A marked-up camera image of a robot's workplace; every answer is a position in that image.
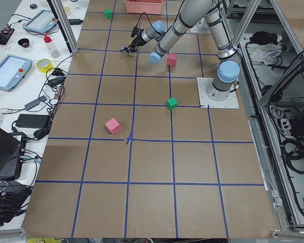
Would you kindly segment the green cube near arm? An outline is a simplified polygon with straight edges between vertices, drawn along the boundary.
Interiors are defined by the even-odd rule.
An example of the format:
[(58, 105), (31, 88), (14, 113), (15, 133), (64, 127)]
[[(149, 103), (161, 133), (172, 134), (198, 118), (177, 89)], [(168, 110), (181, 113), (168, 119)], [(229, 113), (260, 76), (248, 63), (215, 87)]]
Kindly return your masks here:
[(174, 97), (172, 97), (167, 100), (166, 105), (169, 110), (172, 110), (177, 107), (178, 102)]

